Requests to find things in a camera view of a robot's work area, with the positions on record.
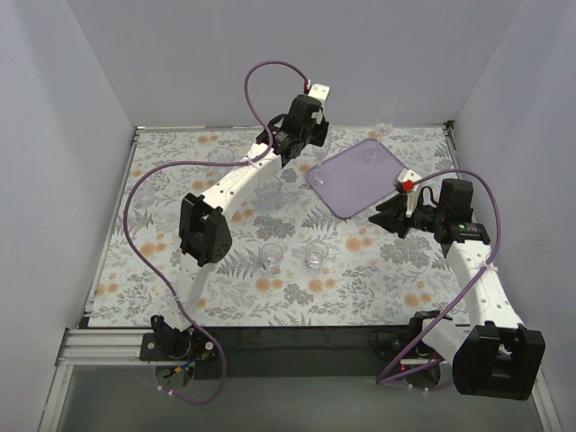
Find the champagne flute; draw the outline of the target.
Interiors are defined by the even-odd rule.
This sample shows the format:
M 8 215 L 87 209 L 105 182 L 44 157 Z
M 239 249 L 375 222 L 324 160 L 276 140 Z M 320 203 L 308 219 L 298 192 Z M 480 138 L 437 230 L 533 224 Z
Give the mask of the champagne flute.
M 328 128 L 326 137 L 321 146 L 313 147 L 313 155 L 316 159 L 317 165 L 309 171 L 310 181 L 313 185 L 323 185 L 327 179 L 327 173 L 322 167 L 322 163 L 328 155 L 332 143 L 332 130 Z
M 368 164 L 379 165 L 385 159 L 383 139 L 392 133 L 398 106 L 397 95 L 387 94 L 384 97 L 373 126 L 376 143 L 364 152 L 364 161 Z

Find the small glass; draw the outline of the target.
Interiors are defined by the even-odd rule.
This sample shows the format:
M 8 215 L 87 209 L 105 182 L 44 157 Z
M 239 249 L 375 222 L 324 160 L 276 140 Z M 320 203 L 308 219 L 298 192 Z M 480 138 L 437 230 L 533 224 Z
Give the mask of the small glass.
M 309 268 L 320 268 L 328 256 L 328 246 L 320 239 L 314 239 L 305 247 L 305 262 Z
M 266 271 L 274 271 L 284 259 L 283 248 L 276 243 L 266 243 L 259 250 L 261 266 Z

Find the faceted glass edge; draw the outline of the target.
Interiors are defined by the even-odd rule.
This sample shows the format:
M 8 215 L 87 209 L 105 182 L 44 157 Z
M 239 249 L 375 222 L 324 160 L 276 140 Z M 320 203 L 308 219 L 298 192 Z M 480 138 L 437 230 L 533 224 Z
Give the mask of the faceted glass edge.
M 420 235 L 410 236 L 407 240 L 407 248 L 413 260 L 416 256 L 425 256 L 432 251 L 432 246 L 428 238 Z

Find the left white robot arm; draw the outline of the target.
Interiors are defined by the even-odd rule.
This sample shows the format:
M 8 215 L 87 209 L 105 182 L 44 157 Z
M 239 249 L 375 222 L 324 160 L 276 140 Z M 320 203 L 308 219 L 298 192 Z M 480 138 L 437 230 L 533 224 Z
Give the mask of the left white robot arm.
M 199 301 L 208 275 L 232 247 L 229 221 L 240 205 L 269 177 L 297 158 L 306 145 L 324 145 L 329 130 L 325 108 L 329 87 L 316 84 L 293 100 L 289 112 L 274 117 L 262 131 L 243 165 L 231 169 L 214 186 L 196 196 L 189 193 L 181 203 L 178 236 L 180 263 L 174 282 L 175 297 L 183 308 L 173 307 L 154 315 L 151 327 L 159 347 L 173 358 L 189 350 L 185 331 Z

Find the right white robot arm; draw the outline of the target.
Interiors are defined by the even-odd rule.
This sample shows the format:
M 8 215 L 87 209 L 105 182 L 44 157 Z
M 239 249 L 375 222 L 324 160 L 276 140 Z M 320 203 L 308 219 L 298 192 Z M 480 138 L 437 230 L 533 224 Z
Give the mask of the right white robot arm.
M 370 222 L 403 239 L 410 230 L 433 234 L 461 291 L 443 310 L 418 312 L 410 342 L 377 376 L 379 384 L 406 376 L 395 366 L 423 346 L 449 363 L 455 388 L 464 395 L 525 401 L 545 353 L 545 339 L 526 327 L 511 306 L 493 264 L 500 240 L 473 221 L 473 184 L 446 178 L 440 195 L 424 202 L 424 178 L 404 169 L 397 195 L 376 208 Z

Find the lavender plastic tray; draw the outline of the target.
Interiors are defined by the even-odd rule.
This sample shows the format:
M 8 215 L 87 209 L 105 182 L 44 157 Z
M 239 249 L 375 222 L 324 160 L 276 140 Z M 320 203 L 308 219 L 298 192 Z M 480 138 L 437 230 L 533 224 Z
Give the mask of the lavender plastic tray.
M 327 173 L 322 185 L 305 178 L 319 198 L 341 219 L 348 219 L 395 192 L 394 181 L 405 168 L 403 162 L 382 144 L 385 159 L 379 165 L 365 162 L 364 153 L 375 139 L 364 139 L 323 161 Z

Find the ribbed tumbler centre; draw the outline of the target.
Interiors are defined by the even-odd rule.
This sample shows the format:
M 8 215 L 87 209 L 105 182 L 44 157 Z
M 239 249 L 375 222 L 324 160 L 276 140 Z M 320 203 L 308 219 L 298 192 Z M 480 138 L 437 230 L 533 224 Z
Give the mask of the ribbed tumbler centre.
M 256 189 L 256 206 L 261 210 L 274 211 L 281 206 L 283 184 L 281 179 L 272 175 Z

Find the floral table mat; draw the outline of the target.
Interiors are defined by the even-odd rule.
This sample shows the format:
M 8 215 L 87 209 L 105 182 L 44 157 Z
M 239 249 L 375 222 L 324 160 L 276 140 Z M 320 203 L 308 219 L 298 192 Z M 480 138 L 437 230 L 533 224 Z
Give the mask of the floral table mat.
M 92 328 L 144 328 L 173 306 L 167 281 L 179 267 L 180 203 L 221 177 L 203 161 L 229 147 L 242 158 L 253 130 L 144 131 L 108 246 L 94 302 Z M 414 230 L 406 238 L 368 220 L 373 208 L 342 220 L 306 181 L 316 160 L 311 148 L 279 174 L 281 206 L 257 207 L 250 195 L 232 216 L 233 246 L 203 289 L 194 318 L 204 326 L 404 324 L 417 311 L 440 310 L 459 293 L 453 271 L 433 237 Z M 432 251 L 413 260 L 406 240 L 428 238 Z M 328 256 L 320 268 L 305 262 L 308 242 L 320 239 Z M 283 248 L 283 261 L 266 271 L 259 250 Z

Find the faceted tumbler back left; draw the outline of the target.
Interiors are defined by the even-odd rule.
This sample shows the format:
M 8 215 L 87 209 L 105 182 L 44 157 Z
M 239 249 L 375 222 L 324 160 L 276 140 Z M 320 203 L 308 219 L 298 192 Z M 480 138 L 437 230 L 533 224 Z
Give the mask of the faceted tumbler back left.
M 208 162 L 214 167 L 228 167 L 236 161 L 235 152 L 229 147 L 218 147 L 207 155 Z

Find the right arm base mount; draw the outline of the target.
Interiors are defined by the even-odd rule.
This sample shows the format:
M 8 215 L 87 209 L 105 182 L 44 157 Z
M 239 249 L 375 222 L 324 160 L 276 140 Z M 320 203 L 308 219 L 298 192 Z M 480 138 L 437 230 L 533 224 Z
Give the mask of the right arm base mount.
M 376 358 L 384 362 L 384 368 L 404 348 L 403 336 L 399 331 L 380 328 L 368 333 L 368 346 Z M 403 374 L 391 384 L 405 383 L 409 390 L 439 392 L 454 386 L 452 377 L 443 375 L 445 366 L 446 362 L 438 353 L 430 348 L 414 346 L 394 365 L 387 378 Z

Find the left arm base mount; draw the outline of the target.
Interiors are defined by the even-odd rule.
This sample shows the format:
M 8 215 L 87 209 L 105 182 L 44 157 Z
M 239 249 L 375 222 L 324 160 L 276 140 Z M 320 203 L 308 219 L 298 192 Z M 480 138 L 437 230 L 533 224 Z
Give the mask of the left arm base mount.
M 193 381 L 221 378 L 221 359 L 215 344 L 193 329 L 169 338 L 145 333 L 138 359 L 154 365 L 157 383 L 169 389 L 182 390 Z

